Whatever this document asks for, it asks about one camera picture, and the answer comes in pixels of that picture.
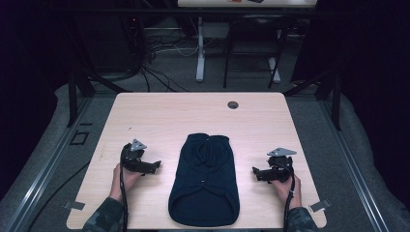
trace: hand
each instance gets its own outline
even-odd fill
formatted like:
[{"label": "hand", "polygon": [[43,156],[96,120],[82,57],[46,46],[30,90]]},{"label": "hand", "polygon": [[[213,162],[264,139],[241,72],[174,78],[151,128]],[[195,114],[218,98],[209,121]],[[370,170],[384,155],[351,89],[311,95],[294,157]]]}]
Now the hand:
[{"label": "hand", "polygon": [[[289,195],[290,188],[292,186],[292,177],[289,177],[286,182],[271,181],[272,185],[277,190],[278,196],[283,204],[286,203],[287,196]],[[293,198],[289,204],[289,210],[297,207],[302,207],[302,193],[301,193],[301,179],[295,175],[295,189],[293,192]]]},{"label": "hand", "polygon": [[[108,197],[111,197],[114,200],[117,200],[119,202],[121,202],[123,199],[121,188],[120,188],[120,172],[121,172],[121,167],[120,167],[120,163],[118,163],[117,166],[115,166],[113,170],[111,191],[108,195]],[[124,179],[124,187],[125,187],[126,192],[133,187],[136,180],[141,175],[142,173],[131,172],[127,168],[123,168],[123,179]]]}]

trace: camouflage sleeve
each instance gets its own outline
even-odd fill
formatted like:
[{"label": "camouflage sleeve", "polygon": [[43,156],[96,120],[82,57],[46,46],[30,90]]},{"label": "camouflage sleeve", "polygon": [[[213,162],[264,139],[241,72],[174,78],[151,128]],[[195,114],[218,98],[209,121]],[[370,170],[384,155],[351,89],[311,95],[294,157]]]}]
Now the camouflage sleeve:
[{"label": "camouflage sleeve", "polygon": [[94,214],[85,222],[82,231],[111,232],[120,230],[123,205],[107,197]]},{"label": "camouflage sleeve", "polygon": [[319,231],[306,208],[299,207],[289,211],[289,232],[314,232]]}]

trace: dark background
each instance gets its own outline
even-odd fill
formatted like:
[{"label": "dark background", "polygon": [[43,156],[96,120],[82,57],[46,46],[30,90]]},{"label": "dark background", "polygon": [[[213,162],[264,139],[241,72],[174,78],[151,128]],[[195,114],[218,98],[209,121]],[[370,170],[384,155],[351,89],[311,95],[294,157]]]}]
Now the dark background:
[{"label": "dark background", "polygon": [[[39,2],[3,1],[0,6],[2,197],[47,127],[56,107],[54,91],[68,82],[73,60],[93,65],[92,54],[79,57],[59,21],[42,11],[51,1]],[[410,84],[410,18],[406,6],[405,0],[319,0],[318,12],[358,15],[314,19],[292,79],[314,78],[345,52],[349,62],[342,72],[342,93],[366,129],[374,165],[390,191],[410,209],[406,171],[410,105],[405,97]]]}]

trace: navy blue garment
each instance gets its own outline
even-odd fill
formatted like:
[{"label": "navy blue garment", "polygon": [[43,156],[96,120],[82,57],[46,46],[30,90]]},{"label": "navy blue garment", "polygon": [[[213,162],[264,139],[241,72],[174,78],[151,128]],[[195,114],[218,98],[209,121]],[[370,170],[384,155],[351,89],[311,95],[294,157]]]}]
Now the navy blue garment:
[{"label": "navy blue garment", "polygon": [[188,135],[182,147],[168,211],[191,226],[222,226],[236,221],[239,195],[229,138]]}]

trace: white desk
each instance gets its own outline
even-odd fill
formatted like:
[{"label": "white desk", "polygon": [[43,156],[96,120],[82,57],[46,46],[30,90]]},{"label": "white desk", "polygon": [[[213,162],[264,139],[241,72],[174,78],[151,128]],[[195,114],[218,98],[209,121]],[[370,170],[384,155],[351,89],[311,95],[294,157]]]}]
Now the white desk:
[{"label": "white desk", "polygon": [[[262,3],[255,3],[248,0],[233,2],[230,0],[178,0],[178,6],[184,8],[303,8],[312,9],[316,6],[317,0],[264,0]],[[205,70],[205,50],[203,49],[203,22],[198,20],[198,65],[196,68],[196,81],[202,82]],[[269,65],[275,66],[275,60],[269,59]],[[280,83],[278,72],[274,77],[275,83]]]},{"label": "white desk", "polygon": [[[227,104],[239,104],[231,109]],[[217,228],[280,228],[283,205],[272,185],[258,182],[252,167],[268,169],[268,152],[277,147],[296,151],[296,175],[302,180],[303,205],[319,201],[308,164],[284,96],[279,93],[149,93],[120,94],[112,106],[100,141],[67,221],[80,229],[109,194],[112,169],[124,145],[137,138],[148,146],[142,160],[161,160],[155,175],[142,177],[128,193],[129,228],[192,229],[169,216],[168,198],[182,146],[190,133],[229,137],[241,204],[237,221]],[[319,227],[322,211],[311,213]]]}]

